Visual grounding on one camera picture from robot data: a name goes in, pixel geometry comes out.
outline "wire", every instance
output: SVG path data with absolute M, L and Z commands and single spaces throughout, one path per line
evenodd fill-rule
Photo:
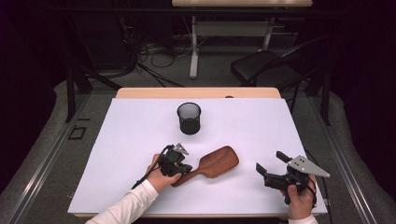
M 190 54 L 190 52 L 191 52 L 191 50 L 192 50 L 192 32 L 190 31 L 189 25 L 187 24 L 186 19 L 185 19 L 184 17 L 183 17 L 183 21 L 184 21 L 184 25 L 186 26 L 186 29 L 187 29 L 187 31 L 188 31 L 188 33 L 189 33 L 189 37 L 190 37 L 189 40 L 190 40 L 191 44 L 190 44 L 189 51 L 187 51 L 185 54 L 177 55 L 177 57 L 187 56 L 188 54 Z M 202 44 L 204 44 L 204 42 L 205 42 L 207 39 L 208 39 L 208 37 L 205 37 L 205 39 L 204 39 L 201 43 L 197 44 L 197 48 L 200 47 Z
M 158 67 L 158 68 L 169 67 L 170 65 L 172 65 L 172 64 L 175 62 L 175 58 L 176 58 L 175 53 L 172 51 L 172 52 L 171 52 L 172 61 L 171 61 L 169 64 L 167 64 L 167 65 L 159 66 L 159 65 L 154 64 L 154 60 L 153 60 L 154 55 L 155 55 L 155 54 L 152 54 L 152 55 L 151 55 L 150 62 L 151 62 L 151 64 L 152 64 L 154 67 Z
M 166 146 L 166 147 L 163 149 L 163 151 L 160 153 L 160 156 L 158 156 L 157 160 L 151 165 L 151 168 L 148 170 L 148 172 L 147 172 L 145 175 L 143 175 L 142 178 L 140 178 L 138 181 L 136 181 L 136 183 L 134 184 L 134 186 L 132 187 L 132 189 L 135 189 L 137 186 L 139 186 L 141 183 L 143 183 L 143 181 L 145 181 L 145 180 L 148 178 L 148 176 L 149 176 L 149 174 L 151 174 L 151 172 L 153 172 L 154 170 L 159 169 L 159 167 L 155 168 L 155 166 L 157 166 L 158 161 L 160 160 L 161 156 L 163 155 L 163 153 L 165 152 L 165 150 L 168 149 L 169 147 L 171 147 L 171 146 L 170 146 L 170 145 L 169 145 L 169 146 Z
M 148 73 L 149 73 L 152 77 L 154 77 L 163 87 L 165 87 L 165 85 L 161 82 L 161 80 L 162 80 L 162 81 L 165 81 L 165 82 L 167 82 L 167 83 L 169 83 L 170 85 L 175 86 L 175 87 L 184 87 L 183 85 L 178 84 L 177 82 L 172 81 L 171 79 L 169 79 L 169 78 L 167 78 L 167 77 L 164 77 L 164 76 L 162 76 L 162 75 L 160 75 L 160 74 L 158 74 L 158 73 L 152 71 L 151 69 L 149 69 L 148 67 L 146 67 L 146 66 L 143 65 L 142 63 L 137 63 L 137 66 L 140 67 L 140 68 L 142 68 L 142 69 L 145 70 L 146 72 L 148 72 Z
M 306 154 L 308 154 L 308 156 L 314 161 L 314 163 L 315 163 L 317 166 L 319 166 L 317 160 L 315 160 L 315 157 L 312 156 L 312 154 L 311 154 L 308 150 L 306 150 L 305 147 L 304 147 L 304 151 L 305 151 Z M 332 207 L 331 207 L 331 205 L 330 205 L 330 198 L 329 198 L 329 191 L 327 190 L 327 184 L 326 184 L 325 178 L 324 178 L 323 176 L 321 176 L 320 178 L 321 178 L 321 180 L 323 181 L 324 191 L 325 191 L 325 194 L 326 194 L 326 198 L 328 199 L 328 204 L 326 205 L 326 207 L 327 207 L 327 210 L 328 210 L 328 212 L 329 212 L 329 220 L 330 220 L 330 223 L 333 223 L 333 222 L 332 222 Z
M 315 205 L 317 204 L 317 193 L 311 187 L 309 187 L 308 184 L 306 184 L 306 181 L 302 181 L 300 178 L 292 174 L 290 174 L 290 176 L 292 177 L 292 179 L 302 184 L 306 189 L 311 191 L 312 195 L 314 196 L 313 207 L 315 207 Z
M 180 40 L 188 39 L 188 40 L 190 40 L 190 44 L 189 44 L 189 41 L 185 41 L 186 44 L 184 45 L 183 48 L 175 48 L 175 49 L 181 49 L 178 53 L 176 53 L 176 56 L 177 56 L 177 57 L 184 57 L 184 56 L 190 54 L 191 49 L 192 49 L 192 41 L 191 41 L 191 39 L 189 38 L 189 36 L 190 36 L 190 35 L 181 35 L 181 36 L 180 36 L 180 38 L 179 38 Z

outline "cable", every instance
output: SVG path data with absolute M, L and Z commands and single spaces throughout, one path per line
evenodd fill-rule
M 306 154 L 308 154 L 308 156 L 314 161 L 314 164 L 316 164 L 317 166 L 319 166 L 317 160 L 315 160 L 315 157 L 312 156 L 312 154 L 311 154 L 308 150 L 306 150 L 305 147 L 304 147 L 304 151 L 305 151 Z M 329 201 L 328 201 L 328 204 L 326 205 L 326 207 L 327 207 L 327 210 L 328 210 L 328 212 L 329 212 L 330 223 L 333 224 L 333 222 L 332 222 L 332 207 L 331 207 L 331 205 L 330 205 L 329 191 L 327 190 L 327 185 L 326 185 L 325 178 L 324 178 L 323 176 L 321 176 L 320 178 L 321 178 L 321 180 L 323 181 L 323 187 L 324 187 L 324 191 L 325 191 L 325 194 L 326 194 L 326 198 L 329 200 Z
M 300 183 L 301 185 L 303 185 L 306 189 L 308 189 L 308 190 L 312 193 L 312 195 L 314 196 L 314 200 L 313 200 L 312 206 L 313 206 L 313 208 L 314 208 L 314 207 L 316 206 L 316 204 L 317 204 L 317 193 L 316 193 L 311 187 L 309 187 L 308 184 L 306 184 L 306 181 L 302 181 L 300 178 L 298 178 L 298 177 L 295 176 L 295 175 L 292 175 L 292 174 L 289 174 L 289 175 L 290 175 L 290 177 L 291 177 L 293 180 L 295 180 L 295 181 L 297 181 L 298 183 Z
M 137 63 L 137 66 L 139 66 L 140 68 L 142 68 L 143 70 L 145 70 L 146 72 L 148 72 L 148 73 L 149 73 L 152 77 L 154 77 L 163 87 L 165 87 L 165 85 L 161 82 L 161 80 L 162 80 L 162 81 L 165 81 L 165 82 L 167 82 L 167 83 L 169 83 L 170 85 L 175 86 L 175 87 L 184 87 L 183 85 L 178 84 L 177 82 L 174 82 L 174 81 L 172 81 L 171 79 L 169 79 L 169 78 L 167 78 L 167 77 L 164 77 L 164 76 L 162 76 L 162 75 L 160 75 L 160 74 L 158 74 L 158 73 L 152 71 L 151 69 L 149 69 L 148 67 L 146 67 L 146 66 L 143 65 L 142 63 Z
M 171 52 L 172 62 L 170 62 L 170 63 L 167 64 L 167 65 L 159 66 L 159 65 L 154 64 L 154 61 L 153 61 L 154 55 L 155 55 L 155 54 L 152 54 L 152 55 L 151 55 L 150 62 L 151 62 L 151 64 L 152 64 L 154 67 L 157 67 L 157 68 L 169 67 L 170 65 L 172 65 L 172 64 L 175 62 L 175 58 L 176 58 L 174 52 L 172 51 L 172 52 Z
M 140 178 L 138 181 L 136 181 L 136 183 L 134 184 L 134 186 L 132 187 L 132 189 L 135 189 L 137 186 L 139 186 L 141 183 L 143 183 L 143 181 L 145 181 L 149 174 L 151 174 L 151 172 L 153 172 L 154 170 L 156 170 L 157 168 L 155 168 L 155 166 L 158 164 L 158 161 L 160 160 L 161 156 L 163 155 L 163 153 L 165 152 L 166 149 L 168 149 L 171 146 L 166 146 L 163 151 L 160 153 L 160 156 L 157 158 L 157 160 L 151 165 L 151 168 L 148 170 L 148 172 L 143 175 L 142 178 Z

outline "white table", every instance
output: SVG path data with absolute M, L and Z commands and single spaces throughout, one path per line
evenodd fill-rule
M 223 98 L 227 95 L 240 98 Z M 177 107 L 185 102 L 202 108 L 202 128 L 195 135 L 183 134 L 178 127 Z M 176 143 L 190 152 L 183 162 L 193 169 L 200 158 L 223 146 L 231 146 L 240 163 L 215 179 L 198 175 L 178 188 L 169 186 L 143 217 L 287 215 L 284 197 L 265 187 L 255 170 L 258 162 L 269 173 L 283 175 L 286 164 L 276 158 L 277 150 L 293 158 L 304 155 L 288 107 L 274 88 L 121 89 L 108 109 L 68 213 L 100 213 L 140 179 L 154 154 Z M 327 213 L 320 192 L 317 196 L 314 214 Z
M 312 0 L 173 0 L 174 7 L 311 7 Z M 274 19 L 269 21 L 197 21 L 192 17 L 190 78 L 197 78 L 197 36 L 264 36 L 262 49 L 268 49 Z

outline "human arm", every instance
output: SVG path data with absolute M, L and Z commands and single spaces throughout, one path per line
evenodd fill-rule
M 155 155 L 148 171 L 155 163 L 159 155 Z M 108 207 L 102 213 L 96 215 L 86 224 L 111 224 L 111 223 L 132 223 L 137 220 L 147 208 L 151 206 L 166 186 L 175 183 L 181 176 L 177 174 L 171 177 L 164 176 L 160 169 L 155 169 L 148 175 L 148 178 L 136 188 L 131 189 L 122 197 L 120 201 Z

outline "dark background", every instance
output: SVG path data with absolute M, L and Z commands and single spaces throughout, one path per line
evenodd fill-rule
M 50 117 L 56 100 L 53 88 L 65 80 L 69 65 L 62 49 L 50 41 L 53 38 L 51 29 L 26 5 L 28 1 L 11 2 L 15 1 L 3 1 L 0 5 L 0 90 L 3 92 L 0 190 L 18 170 Z M 62 4 L 78 6 L 90 2 L 66 1 Z M 109 0 L 96 2 L 102 6 L 114 4 Z M 135 3 L 149 7 L 171 6 L 171 1 Z M 396 2 L 316 0 L 313 7 L 340 9 L 350 15 L 337 20 L 306 19 L 297 43 L 319 35 L 331 36 L 332 91 L 345 103 L 355 148 L 381 187 L 396 199 L 396 174 L 392 165 L 396 158 L 396 62 L 393 56 L 396 52 L 393 14 Z M 101 25 L 96 26 L 87 23 L 83 16 L 75 18 L 74 22 L 77 31 L 67 27 L 66 21 L 59 20 L 66 45 L 79 62 L 95 69 L 120 70 L 133 66 L 133 58 L 122 44 L 116 18 L 98 17 L 96 24 Z M 140 32 L 172 46 L 169 36 L 173 32 L 185 32 L 175 28 L 175 24 L 175 18 L 150 17 L 145 23 L 141 22 Z M 90 48 L 94 55 L 85 48 Z

